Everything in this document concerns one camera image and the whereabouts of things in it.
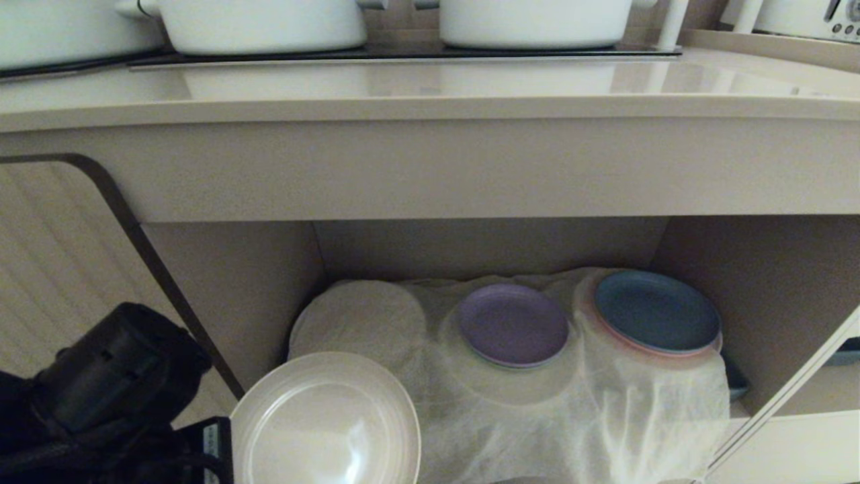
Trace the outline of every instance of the white plate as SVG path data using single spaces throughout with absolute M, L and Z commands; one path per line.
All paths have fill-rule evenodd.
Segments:
M 315 353 L 257 382 L 230 416 L 240 484 L 415 483 L 421 433 L 412 400 L 384 367 Z

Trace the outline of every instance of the open cabinet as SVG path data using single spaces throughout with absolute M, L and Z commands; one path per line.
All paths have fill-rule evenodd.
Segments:
M 247 389 L 292 323 L 342 279 L 465 280 L 582 266 L 658 271 L 702 290 L 750 391 L 721 464 L 848 337 L 860 305 L 855 215 L 147 224 L 144 231 Z

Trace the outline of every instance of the beige countertop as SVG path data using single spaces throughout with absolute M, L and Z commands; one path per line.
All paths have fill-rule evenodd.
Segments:
M 679 59 L 114 68 L 0 83 L 0 133 L 247 121 L 860 121 L 860 74 L 703 48 Z

